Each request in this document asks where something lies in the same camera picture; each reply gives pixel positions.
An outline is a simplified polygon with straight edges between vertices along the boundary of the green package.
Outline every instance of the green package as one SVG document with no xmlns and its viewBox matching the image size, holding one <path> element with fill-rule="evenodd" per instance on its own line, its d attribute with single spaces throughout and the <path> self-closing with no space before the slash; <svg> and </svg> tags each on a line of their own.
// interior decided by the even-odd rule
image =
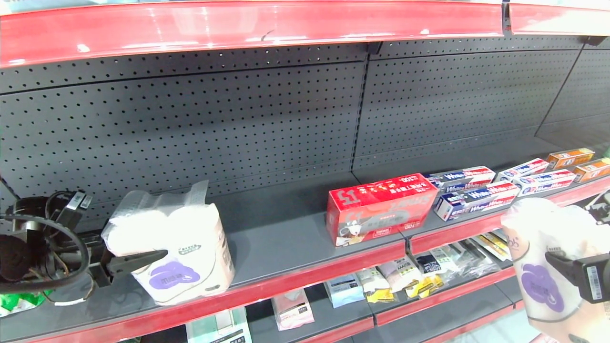
<svg viewBox="0 0 610 343">
<path fill-rule="evenodd" d="M 0 317 L 36 308 L 45 302 L 41 293 L 0 294 Z"/>
</svg>

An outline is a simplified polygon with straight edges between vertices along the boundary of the black device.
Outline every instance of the black device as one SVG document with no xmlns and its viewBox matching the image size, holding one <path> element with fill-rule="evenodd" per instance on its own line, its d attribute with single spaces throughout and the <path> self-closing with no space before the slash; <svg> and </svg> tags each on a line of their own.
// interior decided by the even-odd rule
<svg viewBox="0 0 610 343">
<path fill-rule="evenodd" d="M 610 223 L 610 193 L 597 195 L 584 209 L 589 211 L 597 225 Z M 545 259 L 578 287 L 581 298 L 592 304 L 610 301 L 610 253 L 572 260 L 561 253 L 548 251 Z"/>
<path fill-rule="evenodd" d="M 50 197 L 21 198 L 3 220 L 11 234 L 0 234 L 0 294 L 41 292 L 91 277 L 91 289 L 106 287 L 134 270 L 158 261 L 166 250 L 116 257 L 108 251 L 101 229 L 75 233 L 92 197 L 85 192 L 60 191 Z"/>
</svg>

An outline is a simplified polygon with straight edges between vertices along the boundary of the toothpaste box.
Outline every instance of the toothpaste box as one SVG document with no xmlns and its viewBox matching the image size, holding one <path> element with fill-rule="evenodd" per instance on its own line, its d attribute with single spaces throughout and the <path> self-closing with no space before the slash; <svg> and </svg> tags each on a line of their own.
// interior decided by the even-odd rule
<svg viewBox="0 0 610 343">
<path fill-rule="evenodd" d="M 494 182 L 498 181 L 512 181 L 517 178 L 524 176 L 542 173 L 547 169 L 548 162 L 543 159 L 533 159 L 524 164 L 520 164 L 516 167 L 512 167 L 505 171 L 501 171 L 496 176 Z"/>
<path fill-rule="evenodd" d="M 454 220 L 466 213 L 488 211 L 510 204 L 519 188 L 509 181 L 500 181 L 477 189 L 441 195 L 434 212 L 444 221 Z"/>
<path fill-rule="evenodd" d="M 520 188 L 517 196 L 522 197 L 524 195 L 567 187 L 571 185 L 574 178 L 576 178 L 576 174 L 567 169 L 561 169 L 515 179 L 513 183 Z"/>
<path fill-rule="evenodd" d="M 595 152 L 593 150 L 587 148 L 566 150 L 548 155 L 547 161 L 549 161 L 552 169 L 559 169 L 570 165 L 589 162 L 594 154 Z"/>
<path fill-rule="evenodd" d="M 574 169 L 576 179 L 574 181 L 581 183 L 596 178 L 601 178 L 610 174 L 610 158 L 604 157 L 585 164 L 577 165 Z"/>
<path fill-rule="evenodd" d="M 495 171 L 485 166 L 424 174 L 441 194 L 485 186 L 492 182 L 494 176 Z"/>
</svg>

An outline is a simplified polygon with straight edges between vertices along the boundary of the red shelf edge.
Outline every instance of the red shelf edge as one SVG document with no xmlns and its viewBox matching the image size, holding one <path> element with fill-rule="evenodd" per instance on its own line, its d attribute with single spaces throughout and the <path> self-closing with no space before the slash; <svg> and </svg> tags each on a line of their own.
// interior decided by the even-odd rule
<svg viewBox="0 0 610 343">
<path fill-rule="evenodd" d="M 610 189 L 610 177 L 590 181 L 547 197 L 559 206 L 568 206 L 577 201 L 593 197 L 604 190 Z M 506 211 L 499 211 L 466 222 L 457 223 L 438 230 L 414 235 L 409 239 L 409 249 L 413 255 L 424 253 L 430 249 L 454 243 L 472 236 L 487 233 L 501 226 L 500 217 Z"/>
<path fill-rule="evenodd" d="M 300 343 L 333 343 L 342 339 L 354 336 L 355 334 L 365 332 L 375 327 L 373 316 L 366 319 L 358 320 L 357 322 L 338 327 L 336 329 L 317 334 L 310 338 L 300 341 Z"/>
<path fill-rule="evenodd" d="M 377 318 L 377 325 L 381 326 L 393 322 L 395 320 L 405 318 L 407 316 L 410 316 L 411 314 L 415 314 L 419 311 L 423 311 L 425 309 L 440 305 L 455 298 L 459 298 L 465 294 L 472 293 L 474 291 L 493 285 L 497 282 L 506 280 L 513 276 L 515 276 L 514 268 L 506 268 L 500 270 L 497 273 L 483 276 L 469 283 L 465 283 L 463 285 L 447 289 L 445 291 L 441 291 L 438 294 L 432 295 L 428 298 L 419 299 L 413 301 L 412 303 L 407 303 L 403 306 L 380 312 L 375 315 L 375 317 Z"/>
<path fill-rule="evenodd" d="M 157 308 L 149 312 L 126 316 L 123 320 L 118 319 L 116 322 L 100 323 L 94 327 L 75 332 L 52 334 L 37 339 L 35 342 L 102 343 L 118 342 L 122 339 L 144 336 L 215 314 L 224 309 L 245 306 L 294 289 L 307 287 L 363 268 L 401 258 L 405 252 L 404 243 L 404 240 L 398 240 L 362 253 L 349 255 L 339 261 L 317 264 L 309 269 L 296 270 L 269 280 L 236 287 L 215 297 L 200 298 L 176 306 Z"/>
<path fill-rule="evenodd" d="M 510 3 L 515 35 L 610 35 L 610 10 Z"/>
<path fill-rule="evenodd" d="M 512 305 L 507 306 L 505 308 L 499 309 L 498 311 L 495 311 L 494 313 L 491 313 L 483 318 L 479 318 L 477 320 L 474 320 L 466 325 L 463 325 L 461 327 L 455 328 L 449 332 L 446 332 L 444 334 L 441 334 L 440 336 L 436 336 L 428 341 L 426 341 L 425 343 L 444 343 L 444 342 L 448 342 L 452 339 L 454 339 L 455 337 L 458 337 L 459 335 L 461 335 L 462 333 L 466 333 L 469 331 L 472 331 L 476 328 L 479 328 L 485 324 L 489 324 L 491 322 L 493 322 L 494 320 L 500 319 L 502 317 L 504 317 L 505 315 L 513 312 L 513 308 Z"/>
<path fill-rule="evenodd" d="M 502 36 L 500 1 L 115 4 L 0 16 L 0 68 L 156 52 Z"/>
</svg>

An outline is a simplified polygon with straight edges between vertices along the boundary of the white toothpaste box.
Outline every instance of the white toothpaste box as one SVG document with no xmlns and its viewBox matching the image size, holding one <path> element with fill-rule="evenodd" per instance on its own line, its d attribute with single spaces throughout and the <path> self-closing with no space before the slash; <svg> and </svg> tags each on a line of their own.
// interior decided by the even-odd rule
<svg viewBox="0 0 610 343">
<path fill-rule="evenodd" d="M 519 190 L 509 181 L 500 181 L 477 189 L 447 193 L 440 196 L 434 212 L 447 222 L 466 213 L 488 211 L 510 204 Z"/>
<path fill-rule="evenodd" d="M 495 171 L 483 165 L 443 173 L 424 174 L 424 177 L 439 189 L 439 193 L 481 187 L 492 182 L 494 176 Z"/>
<path fill-rule="evenodd" d="M 513 183 L 520 188 L 518 197 L 568 187 L 576 174 L 567 169 L 553 170 L 548 173 L 518 178 Z"/>
<path fill-rule="evenodd" d="M 548 167 L 548 162 L 543 159 L 533 159 L 524 164 L 512 167 L 505 171 L 501 171 L 496 176 L 494 182 L 498 181 L 513 181 L 524 176 L 538 174 L 544 172 Z"/>
</svg>

